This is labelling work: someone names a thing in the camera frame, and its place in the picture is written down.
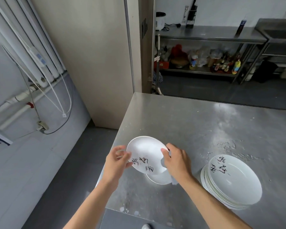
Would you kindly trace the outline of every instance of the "metal countertop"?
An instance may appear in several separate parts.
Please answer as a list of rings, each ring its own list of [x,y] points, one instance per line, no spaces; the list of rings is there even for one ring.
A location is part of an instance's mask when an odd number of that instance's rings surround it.
[[[113,146],[142,135],[185,149],[198,180],[215,155],[243,160],[263,196],[234,212],[253,228],[286,228],[286,111],[134,93]],[[157,185],[132,167],[106,207],[174,228],[208,228],[180,185]]]
[[[239,36],[235,36],[238,26],[194,26],[192,29],[181,26],[167,26],[170,30],[156,31],[161,38],[198,39],[213,41],[231,41],[239,43],[263,44],[267,39],[254,27],[244,27]]]

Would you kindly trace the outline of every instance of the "rice cooker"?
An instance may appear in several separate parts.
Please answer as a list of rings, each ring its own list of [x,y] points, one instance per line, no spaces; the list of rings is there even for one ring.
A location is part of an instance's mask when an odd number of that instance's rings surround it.
[[[165,26],[166,13],[156,12],[156,30],[162,30]]]

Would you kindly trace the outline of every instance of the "white cable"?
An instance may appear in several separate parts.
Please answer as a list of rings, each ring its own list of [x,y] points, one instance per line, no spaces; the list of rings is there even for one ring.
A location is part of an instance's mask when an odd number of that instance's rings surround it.
[[[4,11],[0,8],[0,13],[2,14],[2,16],[4,17],[4,19],[7,21],[7,23],[9,24],[9,26],[11,27],[11,29],[13,30],[13,32],[16,34],[16,36],[17,36],[17,38],[19,39],[19,41],[22,43],[22,45],[24,46],[24,48],[26,49],[26,51],[28,52],[28,54],[31,56],[31,58],[35,61],[35,63],[36,63],[36,65],[40,68],[40,71],[42,72],[42,74],[43,74],[43,76],[46,78],[46,80],[47,80],[47,82],[49,83],[49,85],[50,85],[50,87],[51,87],[51,89],[52,89],[52,91],[54,92],[54,95],[56,96],[56,98],[57,98],[57,101],[58,101],[58,103],[59,103],[59,105],[60,105],[60,107],[61,107],[61,109],[62,109],[62,111],[56,106],[56,104],[54,104],[54,102],[52,101],[52,100],[50,100],[49,98],[49,100],[57,107],[57,109],[60,111],[60,112],[62,112],[62,116],[64,117],[64,118],[66,118],[67,117],[67,115],[66,115],[66,113],[65,113],[65,111],[64,111],[64,108],[62,107],[62,104],[61,104],[61,102],[60,102],[60,100],[59,100],[59,98],[58,98],[58,96],[57,96],[57,94],[56,94],[56,92],[55,92],[55,90],[54,90],[54,88],[52,87],[52,85],[51,85],[51,82],[49,81],[49,79],[48,79],[48,77],[46,76],[46,74],[44,73],[44,71],[43,71],[43,69],[40,67],[40,65],[39,65],[39,62],[37,61],[36,62],[36,58],[35,58],[35,55],[31,52],[31,50],[30,50],[30,47],[29,47],[29,45],[23,40],[23,38],[20,36],[20,34],[18,33],[18,31],[15,29],[15,27],[13,26],[13,24],[11,23],[11,21],[9,21],[9,19],[8,19],[8,17],[5,15],[5,13],[4,13]]]
[[[11,54],[10,54],[9,51],[5,48],[5,46],[2,45],[2,47],[6,50],[6,52],[9,54],[9,56],[11,56]],[[62,111],[57,107],[57,105],[41,90],[41,88],[39,87],[39,85],[36,84],[35,81],[31,79],[31,77],[30,77],[29,74],[25,71],[25,69],[23,69],[23,67],[22,67],[16,60],[14,60],[14,62],[23,70],[23,72],[27,75],[27,77],[29,77],[29,79],[33,82],[33,84],[35,84],[35,85],[38,87],[38,89],[42,92],[42,94],[44,94],[44,95],[52,102],[52,104],[54,104],[54,106],[55,106],[60,112],[62,112]]]
[[[61,75],[62,80],[64,81],[64,84],[65,84],[65,87],[67,89],[67,92],[68,92],[68,95],[69,95],[69,99],[70,99],[70,107],[69,107],[69,110],[66,112],[66,113],[68,113],[69,111],[71,111],[71,108],[72,108],[72,100],[71,100],[71,96],[70,96],[69,90],[67,88],[66,82],[64,80],[64,77],[62,76],[62,74],[60,74],[60,75]]]

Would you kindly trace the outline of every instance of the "white shoe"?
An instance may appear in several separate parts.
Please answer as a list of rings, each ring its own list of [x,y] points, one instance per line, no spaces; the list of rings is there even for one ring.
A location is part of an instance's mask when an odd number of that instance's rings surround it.
[[[148,224],[144,224],[142,229],[152,229]]]

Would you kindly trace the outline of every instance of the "gray cloth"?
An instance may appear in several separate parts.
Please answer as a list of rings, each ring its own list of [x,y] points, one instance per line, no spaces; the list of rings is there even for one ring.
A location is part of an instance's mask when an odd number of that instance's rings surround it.
[[[164,164],[164,158],[161,159],[161,165],[166,168],[166,166]],[[173,176],[170,176],[170,177],[172,178],[172,184],[177,185],[178,184],[177,180]]]

